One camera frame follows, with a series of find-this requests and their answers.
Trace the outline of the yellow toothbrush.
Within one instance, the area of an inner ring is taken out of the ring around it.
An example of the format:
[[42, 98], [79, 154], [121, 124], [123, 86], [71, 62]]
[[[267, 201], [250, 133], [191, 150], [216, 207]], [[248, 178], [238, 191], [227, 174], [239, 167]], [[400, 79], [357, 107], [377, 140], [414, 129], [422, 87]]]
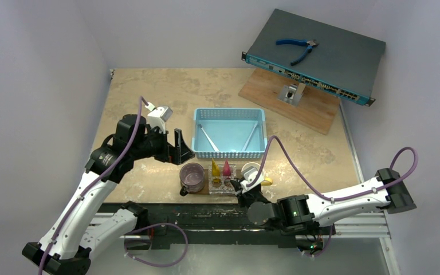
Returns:
[[211, 176], [212, 176], [213, 183], [215, 183], [215, 184], [221, 183], [221, 172], [220, 172], [219, 167], [213, 158], [211, 159]]

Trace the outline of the purple translucent cup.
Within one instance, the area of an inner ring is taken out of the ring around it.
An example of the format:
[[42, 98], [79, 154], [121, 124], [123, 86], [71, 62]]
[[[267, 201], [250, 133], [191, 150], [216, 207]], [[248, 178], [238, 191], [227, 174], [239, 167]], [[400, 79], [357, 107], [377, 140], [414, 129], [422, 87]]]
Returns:
[[205, 170], [199, 163], [185, 164], [179, 172], [181, 189], [179, 194], [184, 197], [189, 193], [197, 193], [204, 186]]

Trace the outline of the light blue plastic basket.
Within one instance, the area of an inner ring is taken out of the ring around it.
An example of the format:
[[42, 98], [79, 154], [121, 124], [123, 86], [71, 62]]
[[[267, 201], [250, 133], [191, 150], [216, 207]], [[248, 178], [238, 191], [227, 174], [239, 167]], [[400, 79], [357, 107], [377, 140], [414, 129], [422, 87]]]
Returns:
[[[260, 127], [246, 152], [242, 147], [255, 122]], [[193, 113], [191, 148], [198, 159], [260, 159], [267, 145], [265, 112], [261, 108], [197, 108]], [[199, 129], [201, 124], [218, 147], [215, 152]]]

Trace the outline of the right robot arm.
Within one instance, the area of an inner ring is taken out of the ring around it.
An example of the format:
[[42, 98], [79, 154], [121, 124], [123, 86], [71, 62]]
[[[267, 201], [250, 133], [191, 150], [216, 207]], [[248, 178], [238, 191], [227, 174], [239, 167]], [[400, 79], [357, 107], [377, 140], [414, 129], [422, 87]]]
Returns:
[[335, 222], [361, 213], [402, 213], [416, 209], [416, 204], [400, 174], [390, 168], [378, 170], [373, 178], [361, 184], [321, 195], [293, 195], [267, 200], [261, 186], [248, 186], [245, 178], [230, 181], [248, 220], [265, 230], [283, 234], [312, 233]]

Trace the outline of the white toothbrush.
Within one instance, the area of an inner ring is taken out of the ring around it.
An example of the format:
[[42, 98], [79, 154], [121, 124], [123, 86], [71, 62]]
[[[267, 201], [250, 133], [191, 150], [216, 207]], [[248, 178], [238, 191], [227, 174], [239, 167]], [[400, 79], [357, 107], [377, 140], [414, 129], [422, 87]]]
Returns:
[[208, 135], [208, 133], [205, 131], [204, 127], [201, 124], [198, 124], [199, 129], [203, 132], [203, 134], [205, 135], [207, 141], [209, 142], [209, 144], [212, 146], [213, 150], [215, 152], [219, 152], [218, 147], [215, 145], [215, 143], [212, 141], [212, 139], [210, 138], [210, 136]]

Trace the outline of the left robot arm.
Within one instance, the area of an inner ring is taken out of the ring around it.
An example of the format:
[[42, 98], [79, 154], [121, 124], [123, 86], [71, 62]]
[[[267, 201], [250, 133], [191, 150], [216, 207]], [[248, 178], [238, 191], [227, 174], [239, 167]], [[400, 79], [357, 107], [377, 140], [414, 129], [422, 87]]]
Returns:
[[148, 210], [129, 201], [93, 230], [88, 227], [106, 197], [140, 159], [154, 158], [180, 165], [194, 157], [174, 131], [174, 144], [159, 127], [143, 116], [129, 114], [118, 122], [115, 133], [91, 153], [80, 184], [52, 228], [37, 242], [29, 242], [23, 256], [38, 266], [39, 274], [85, 274], [101, 252], [125, 234], [151, 234]]

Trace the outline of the clear plastic box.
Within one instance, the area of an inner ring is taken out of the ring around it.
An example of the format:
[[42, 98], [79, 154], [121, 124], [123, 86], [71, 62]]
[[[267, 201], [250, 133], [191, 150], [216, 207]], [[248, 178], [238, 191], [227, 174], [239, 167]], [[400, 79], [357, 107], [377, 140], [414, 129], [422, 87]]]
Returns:
[[207, 186], [209, 188], [209, 194], [234, 194], [234, 187], [229, 182], [230, 179], [238, 177], [238, 169], [236, 164], [229, 164], [230, 175], [223, 174], [223, 165], [218, 164], [219, 174], [218, 176], [212, 175], [212, 165], [208, 166], [207, 170]]

